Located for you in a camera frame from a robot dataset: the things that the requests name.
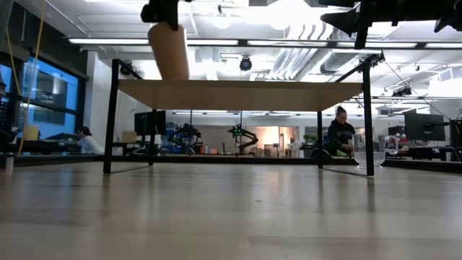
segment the computer monitor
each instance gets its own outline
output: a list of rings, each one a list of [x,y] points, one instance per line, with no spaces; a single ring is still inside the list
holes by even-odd
[[[405,113],[406,138],[420,141],[445,141],[443,116]]]
[[[156,134],[166,134],[167,127],[165,126],[166,114],[165,111],[136,113],[135,114],[135,132],[138,135],[143,134],[144,124],[146,124],[145,135],[151,134],[151,126],[155,125]]]
[[[462,120],[450,121],[450,145],[462,147]]]

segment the yellow cable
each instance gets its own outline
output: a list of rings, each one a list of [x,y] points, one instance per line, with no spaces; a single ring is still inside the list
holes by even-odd
[[[40,41],[42,39],[42,31],[43,31],[43,18],[45,16],[45,3],[46,1],[43,0],[43,3],[42,3],[42,14],[40,16],[40,29],[38,30],[38,38],[37,38],[37,48],[35,50],[35,60],[34,60],[34,67],[33,67],[33,70],[32,70],[32,79],[34,78],[34,75],[35,75],[35,71],[37,70],[37,61],[38,61],[38,54],[40,53]],[[26,128],[27,124],[29,123],[29,107],[30,107],[30,98],[32,97],[32,88],[34,87],[34,83],[32,82],[32,80],[30,80],[30,91],[29,91],[29,98],[27,99],[27,107],[26,107],[26,118],[25,118],[25,122],[24,122],[24,129]],[[17,154],[18,156],[21,155],[21,151],[22,151],[22,145],[24,144],[24,135],[22,135],[22,138],[21,138],[21,144],[19,144],[19,149],[17,151]]]

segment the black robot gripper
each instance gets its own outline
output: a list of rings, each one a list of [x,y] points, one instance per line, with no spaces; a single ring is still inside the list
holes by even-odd
[[[166,22],[178,30],[178,0],[149,0],[141,11],[141,20],[148,23]]]

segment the fluorescent light fixture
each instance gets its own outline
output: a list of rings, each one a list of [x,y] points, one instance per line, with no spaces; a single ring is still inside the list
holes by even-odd
[[[366,48],[414,48],[417,43],[393,43],[393,42],[368,42]],[[336,47],[340,48],[353,48],[354,42],[340,42]]]
[[[71,38],[69,42],[80,45],[107,45],[107,46],[147,46],[148,39],[132,38]],[[186,41],[190,46],[237,46],[237,40],[200,40],[190,39]]]
[[[72,38],[69,42],[81,45],[148,45],[147,39],[97,39],[97,38]]]
[[[87,3],[147,4],[147,0],[85,0]]]
[[[189,46],[237,46],[237,40],[200,40],[188,39]]]
[[[414,48],[417,43],[366,43],[366,48]]]
[[[221,53],[219,55],[221,59],[241,59],[243,56],[237,53]]]
[[[333,53],[369,53],[369,54],[380,54],[380,50],[352,50],[352,49],[332,49]]]
[[[462,43],[427,43],[425,48],[462,48]]]
[[[326,47],[326,41],[301,41],[301,40],[249,40],[249,46],[274,46],[274,47]]]
[[[190,112],[174,112],[174,115],[190,115]],[[233,113],[207,113],[207,112],[193,112],[193,115],[203,115],[203,116],[230,116],[234,115]]]

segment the ceiling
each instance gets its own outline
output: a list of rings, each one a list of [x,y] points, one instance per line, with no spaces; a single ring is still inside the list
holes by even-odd
[[[39,15],[43,0],[16,0]],[[257,0],[196,0],[192,4],[180,3],[180,23],[188,38],[250,38],[250,39],[319,39],[336,37],[335,28],[323,24],[319,15],[338,12],[338,9],[314,9],[303,0],[268,0],[268,6],[253,6]],[[46,0],[45,21],[64,35],[73,38],[145,38],[152,26],[139,18],[143,3],[147,0]],[[217,5],[222,5],[219,14]],[[447,27],[433,33],[435,22],[402,22],[398,27],[376,24],[370,30],[375,40],[460,40],[461,32]],[[148,47],[106,46],[89,48],[98,51],[102,59],[134,60],[138,69],[151,78],[156,75],[155,62]],[[217,79],[291,79],[303,81],[334,81],[351,69],[364,54],[342,54],[344,63],[335,73],[324,73],[321,64],[333,59],[338,65],[339,57],[331,51],[306,49],[306,51],[281,48],[214,48],[213,67]],[[193,79],[207,79],[202,62],[202,51],[189,48]],[[462,64],[460,51],[384,51],[386,61],[405,82],[417,89],[428,87],[429,79],[451,64]],[[240,58],[250,56],[251,71],[239,70]],[[394,89],[403,87],[402,80],[387,64],[371,71],[372,94],[391,95]],[[358,74],[347,81],[361,81]]]

